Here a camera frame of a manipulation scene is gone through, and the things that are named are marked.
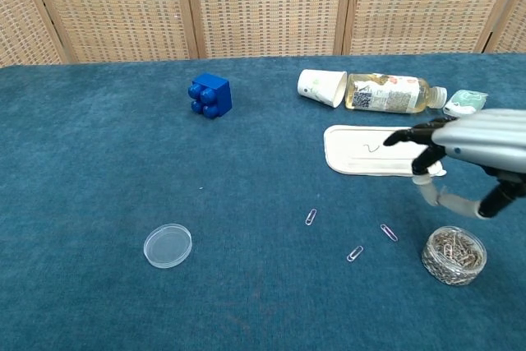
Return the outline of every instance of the paper clip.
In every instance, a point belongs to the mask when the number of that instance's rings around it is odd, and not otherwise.
[[[362,246],[358,246],[356,248],[354,248],[350,254],[347,255],[347,261],[349,262],[352,262],[354,261],[356,258],[358,258],[358,255],[360,255],[363,251],[363,247]]]
[[[449,259],[453,259],[453,247],[451,244],[444,245],[444,256]]]
[[[307,219],[305,219],[305,225],[312,225],[312,221],[314,220],[314,217],[316,217],[316,209],[312,209],[309,215],[307,216]]]
[[[387,226],[386,224],[380,225],[381,230],[384,231],[384,233],[389,236],[391,240],[394,242],[398,242],[398,237],[395,235],[395,233]]]

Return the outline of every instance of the bottle label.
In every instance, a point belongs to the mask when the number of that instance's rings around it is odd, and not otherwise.
[[[355,81],[353,107],[355,109],[406,113],[414,108],[420,94],[415,77],[387,76],[384,84],[375,81]]]

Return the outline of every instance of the qr code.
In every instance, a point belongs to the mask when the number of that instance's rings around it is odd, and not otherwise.
[[[353,107],[368,109],[371,106],[372,92],[354,92]]]
[[[390,92],[387,98],[386,109],[389,111],[397,111],[404,113],[407,111],[411,94],[407,92]]]

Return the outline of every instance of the woven panel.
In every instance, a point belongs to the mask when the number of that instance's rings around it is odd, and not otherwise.
[[[515,5],[495,52],[526,52],[526,0],[518,0]]]
[[[0,66],[60,62],[35,0],[0,0]]]
[[[357,0],[350,53],[471,52],[496,0]]]
[[[199,0],[206,56],[332,54],[338,1]]]
[[[51,0],[79,62],[188,58],[179,0]]]

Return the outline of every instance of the white plastic tray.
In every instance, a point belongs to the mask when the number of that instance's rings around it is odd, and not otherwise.
[[[327,164],[343,174],[411,177],[413,159],[427,146],[411,141],[384,146],[384,140],[399,129],[407,127],[329,127],[323,135]],[[445,174],[440,162],[428,170],[431,176]]]

